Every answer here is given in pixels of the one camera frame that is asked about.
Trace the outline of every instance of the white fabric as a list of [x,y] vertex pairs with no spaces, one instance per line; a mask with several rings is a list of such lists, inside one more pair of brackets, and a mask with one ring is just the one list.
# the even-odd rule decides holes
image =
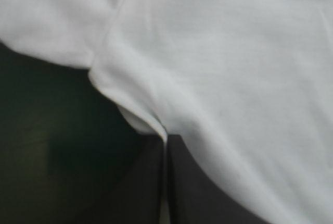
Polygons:
[[0,0],[0,38],[89,68],[262,218],[333,223],[333,0]]

